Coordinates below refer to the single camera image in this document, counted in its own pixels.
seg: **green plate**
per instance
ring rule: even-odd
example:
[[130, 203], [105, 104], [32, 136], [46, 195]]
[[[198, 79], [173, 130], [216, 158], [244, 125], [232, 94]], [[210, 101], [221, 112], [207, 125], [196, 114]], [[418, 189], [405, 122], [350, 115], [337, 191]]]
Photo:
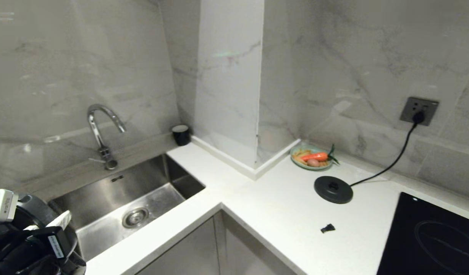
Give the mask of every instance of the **green plate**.
[[294, 160], [294, 158], [292, 157], [292, 155], [294, 155], [295, 152], [299, 151], [299, 150], [311, 150], [311, 153], [312, 154], [315, 154], [315, 153], [319, 153], [319, 152], [326, 152], [328, 153], [327, 151], [325, 150], [321, 150], [320, 148], [317, 148], [316, 146], [312, 146], [311, 144], [300, 144], [298, 146], [294, 146], [292, 149], [291, 149], [291, 160], [293, 163], [295, 163], [298, 167], [301, 167], [301, 168], [304, 168], [304, 169], [307, 169], [307, 170], [313, 170], [313, 171], [320, 171], [320, 170], [326, 170], [326, 169], [329, 169], [329, 167], [331, 167], [331, 165], [333, 165], [333, 160], [329, 160], [329, 164], [325, 167], [309, 167], [307, 165], [304, 165], [296, 160]]

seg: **sink drain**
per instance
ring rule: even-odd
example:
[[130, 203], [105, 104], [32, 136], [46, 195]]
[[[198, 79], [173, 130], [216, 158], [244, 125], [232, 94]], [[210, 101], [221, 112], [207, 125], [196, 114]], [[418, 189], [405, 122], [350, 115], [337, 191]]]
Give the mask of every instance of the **sink drain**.
[[125, 228], [135, 228], [148, 218], [148, 209], [140, 207], [126, 213], [123, 218]]

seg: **wall socket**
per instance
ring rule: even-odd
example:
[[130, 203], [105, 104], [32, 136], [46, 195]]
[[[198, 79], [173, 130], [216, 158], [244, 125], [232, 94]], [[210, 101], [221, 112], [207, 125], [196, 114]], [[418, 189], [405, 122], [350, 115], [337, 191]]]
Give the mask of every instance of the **wall socket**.
[[429, 99], [419, 99], [417, 97], [408, 97], [406, 105], [404, 105], [403, 112], [401, 113], [400, 120], [413, 122], [413, 116], [419, 111], [425, 112], [425, 121], [419, 125], [428, 126], [432, 122], [433, 115], [437, 111], [439, 102]]

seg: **stainless steel sink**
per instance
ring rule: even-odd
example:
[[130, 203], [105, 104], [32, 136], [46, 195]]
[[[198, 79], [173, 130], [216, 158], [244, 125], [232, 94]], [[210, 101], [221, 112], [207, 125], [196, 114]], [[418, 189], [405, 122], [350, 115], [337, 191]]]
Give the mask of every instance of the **stainless steel sink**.
[[70, 226], [77, 231], [79, 252], [88, 261], [204, 188], [163, 154], [49, 205], [59, 213], [72, 212]]

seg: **black mug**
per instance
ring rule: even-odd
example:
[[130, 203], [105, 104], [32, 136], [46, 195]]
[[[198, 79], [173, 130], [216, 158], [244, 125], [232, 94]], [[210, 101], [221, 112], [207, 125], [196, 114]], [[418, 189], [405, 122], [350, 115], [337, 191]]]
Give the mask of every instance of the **black mug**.
[[177, 125], [172, 128], [173, 138], [178, 146], [186, 146], [191, 142], [191, 133], [187, 125]]

